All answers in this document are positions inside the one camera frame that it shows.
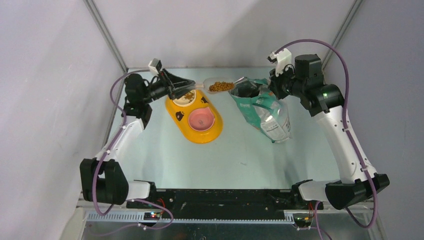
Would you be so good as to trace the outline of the green white pet food bag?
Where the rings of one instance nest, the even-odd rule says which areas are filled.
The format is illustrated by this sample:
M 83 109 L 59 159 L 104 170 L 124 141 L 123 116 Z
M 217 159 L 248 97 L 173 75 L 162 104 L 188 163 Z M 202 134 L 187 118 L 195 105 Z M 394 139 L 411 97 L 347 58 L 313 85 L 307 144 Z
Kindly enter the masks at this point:
M 270 80 L 242 77 L 229 91 L 248 124 L 267 136 L 273 143 L 292 137 L 287 103 L 278 100 L 269 89 Z

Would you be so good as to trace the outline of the clear plastic food scoop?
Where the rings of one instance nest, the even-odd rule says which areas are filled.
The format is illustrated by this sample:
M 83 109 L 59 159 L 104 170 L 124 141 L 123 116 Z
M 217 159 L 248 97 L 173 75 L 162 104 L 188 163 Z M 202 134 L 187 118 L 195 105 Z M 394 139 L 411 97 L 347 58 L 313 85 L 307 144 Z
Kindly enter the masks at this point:
M 201 83 L 196 83 L 196 90 L 207 91 L 210 94 L 229 92 L 236 86 L 235 81 L 227 77 L 210 77 Z

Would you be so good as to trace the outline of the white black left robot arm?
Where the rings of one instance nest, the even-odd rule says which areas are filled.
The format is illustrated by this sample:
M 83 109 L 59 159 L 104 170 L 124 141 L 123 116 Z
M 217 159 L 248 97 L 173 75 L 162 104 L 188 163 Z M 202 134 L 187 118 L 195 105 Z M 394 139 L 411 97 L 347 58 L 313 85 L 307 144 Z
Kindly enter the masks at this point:
M 155 71 L 150 81 L 136 70 L 124 74 L 116 82 L 124 83 L 126 94 L 123 106 L 119 106 L 118 100 L 111 99 L 121 112 L 122 123 L 95 157 L 85 158 L 80 163 L 82 195 L 88 202 L 111 205 L 138 199 L 145 208 L 153 208 L 158 202 L 158 194 L 151 190 L 152 184 L 128 180 L 119 161 L 147 127 L 153 111 L 150 104 L 163 97 L 178 99 L 194 90 L 196 82 L 164 68 Z

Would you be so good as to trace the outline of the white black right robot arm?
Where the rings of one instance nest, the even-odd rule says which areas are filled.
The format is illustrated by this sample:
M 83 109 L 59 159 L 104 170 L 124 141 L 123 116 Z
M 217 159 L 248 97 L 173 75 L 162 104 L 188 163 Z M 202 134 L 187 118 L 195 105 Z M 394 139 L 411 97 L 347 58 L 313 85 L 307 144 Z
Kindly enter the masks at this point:
M 390 184 L 388 176 L 378 173 L 367 159 L 359 143 L 352 145 L 357 137 L 348 116 L 343 116 L 344 97 L 334 84 L 325 84 L 322 61 L 317 54 L 295 57 L 285 49 L 267 58 L 276 65 L 270 71 L 269 89 L 278 99 L 295 96 L 318 123 L 334 155 L 339 180 L 304 180 L 292 186 L 291 204 L 304 209 L 311 201 L 330 203 L 342 210 L 379 193 Z

